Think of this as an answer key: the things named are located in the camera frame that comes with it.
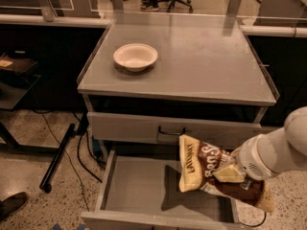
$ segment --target black metal stand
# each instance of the black metal stand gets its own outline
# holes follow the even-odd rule
[[[58,148],[46,148],[46,147],[36,147],[36,146],[25,146],[20,145],[8,132],[2,123],[0,123],[0,137],[6,142],[6,144],[1,144],[1,149],[3,151],[14,153],[14,154],[27,154],[27,155],[54,155],[53,160],[44,175],[39,188],[49,194],[52,190],[51,180],[55,174],[58,164],[62,158],[65,151],[66,145],[73,136],[75,125],[71,124],[67,129],[61,143]]]
[[[183,4],[183,5],[187,6],[187,7],[189,7],[190,8],[189,9],[190,13],[193,12],[193,8],[192,8],[192,5],[191,5],[191,0],[186,0],[186,2],[184,2],[183,0],[158,0],[158,3],[160,3],[160,2],[170,2],[169,8],[167,9],[167,12],[171,11],[171,8],[173,8],[175,6],[176,2],[179,2],[180,4]]]

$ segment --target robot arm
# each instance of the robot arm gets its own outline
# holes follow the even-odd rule
[[[292,112],[284,127],[245,141],[236,162],[241,173],[255,180],[307,170],[307,107]]]

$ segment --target white bowl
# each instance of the white bowl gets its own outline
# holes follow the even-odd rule
[[[126,44],[117,49],[113,55],[117,64],[132,72],[140,72],[155,63],[157,51],[142,43]]]

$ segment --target gray tabletop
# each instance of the gray tabletop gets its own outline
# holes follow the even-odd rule
[[[158,51],[133,74],[115,66],[128,43]],[[83,94],[271,106],[276,100],[236,20],[224,16],[120,13],[82,81]]]

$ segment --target office chair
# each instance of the office chair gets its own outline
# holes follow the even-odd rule
[[[160,2],[170,2],[169,7],[167,9],[167,12],[171,11],[171,8],[173,8],[175,6],[175,2],[179,2],[180,4],[183,4],[183,5],[187,6],[187,7],[189,7],[190,8],[189,12],[190,13],[193,12],[193,8],[192,8],[192,5],[191,5],[191,0],[186,0],[186,2],[184,2],[184,0],[158,0],[157,2],[158,3],[160,3]]]

